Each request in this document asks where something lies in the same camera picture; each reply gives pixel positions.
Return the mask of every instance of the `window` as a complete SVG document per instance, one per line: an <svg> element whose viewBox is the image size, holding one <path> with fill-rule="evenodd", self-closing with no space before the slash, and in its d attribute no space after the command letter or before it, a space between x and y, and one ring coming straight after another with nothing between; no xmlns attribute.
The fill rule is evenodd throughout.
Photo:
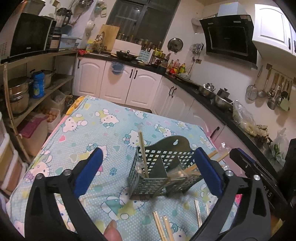
<svg viewBox="0 0 296 241"><path fill-rule="evenodd" d="M164 41L180 0L117 0L107 24L120 27L119 33L133 39Z"/></svg>

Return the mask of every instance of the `fingernail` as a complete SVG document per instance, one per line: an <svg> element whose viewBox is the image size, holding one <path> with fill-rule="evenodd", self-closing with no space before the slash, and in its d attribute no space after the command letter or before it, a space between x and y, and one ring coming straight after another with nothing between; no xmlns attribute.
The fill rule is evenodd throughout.
<svg viewBox="0 0 296 241"><path fill-rule="evenodd" d="M116 221L115 220L111 220L111 222L107 225L107 227L106 227L106 229L105 229L105 231L107 231L109 228L117 228L117 223L116 223Z"/></svg>

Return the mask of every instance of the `screw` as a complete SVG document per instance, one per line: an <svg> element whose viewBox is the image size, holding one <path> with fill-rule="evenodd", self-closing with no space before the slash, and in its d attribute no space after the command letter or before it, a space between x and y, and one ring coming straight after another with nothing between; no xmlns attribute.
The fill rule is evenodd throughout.
<svg viewBox="0 0 296 241"><path fill-rule="evenodd" d="M69 176L71 173L72 173L72 171L70 169L66 169L63 171L64 176Z"/></svg>
<svg viewBox="0 0 296 241"><path fill-rule="evenodd" d="M257 180L257 181L260 180L260 177L259 177L258 175L254 175L253 177L254 177L254 179Z"/></svg>
<svg viewBox="0 0 296 241"><path fill-rule="evenodd" d="M226 170L225 173L229 177L232 177L234 175L233 171L231 171L231 170Z"/></svg>
<svg viewBox="0 0 296 241"><path fill-rule="evenodd" d="M42 174L42 173L38 173L37 175L36 175L36 178L37 179L41 179L41 178L43 178L44 177L44 175Z"/></svg>

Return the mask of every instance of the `perforated plastic basket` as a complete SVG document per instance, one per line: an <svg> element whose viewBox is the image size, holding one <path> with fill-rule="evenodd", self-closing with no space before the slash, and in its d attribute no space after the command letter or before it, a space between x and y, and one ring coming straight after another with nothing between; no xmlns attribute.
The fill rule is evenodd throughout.
<svg viewBox="0 0 296 241"><path fill-rule="evenodd" d="M187 191L201 177L189 177L169 182L167 171L180 163L189 167L194 164L193 153L188 140L183 136L170 136L154 145L145 147L149 178L143 178L136 171L136 163L141 161L142 153L137 147L128 175L130 197L149 195L161 196Z"/></svg>

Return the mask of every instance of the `black countertop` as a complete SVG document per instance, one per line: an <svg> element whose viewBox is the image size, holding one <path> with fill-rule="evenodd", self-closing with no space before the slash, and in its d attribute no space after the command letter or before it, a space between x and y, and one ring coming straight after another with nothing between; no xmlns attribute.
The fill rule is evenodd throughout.
<svg viewBox="0 0 296 241"><path fill-rule="evenodd" d="M255 138L249 135L248 133L246 133L240 126L238 126L235 123L235 121L232 118L231 112L229 111L222 112L220 109L214 106L211 103L211 101L209 101L208 99L200 95L196 90L196 88L191 84L177 80L172 75L163 74L159 69L153 66L139 65L137 61L127 62L127 61L120 60L116 57L112 57L112 56L105 57L97 54L86 54L83 57L101 59L105 61L115 61L131 67L148 70L166 77L167 79L172 81L174 84L178 85L183 90L185 90L188 94L193 96L201 105L203 105L208 111L210 111L222 124L227 126L247 146L247 148L253 153L253 155L257 158L257 160L261 163L261 165L267 171L269 171L271 175L273 175L277 179L278 172L281 169L281 165L273 158L273 156L271 155L271 152L269 151L269 148L266 145L264 146L257 145Z"/></svg>

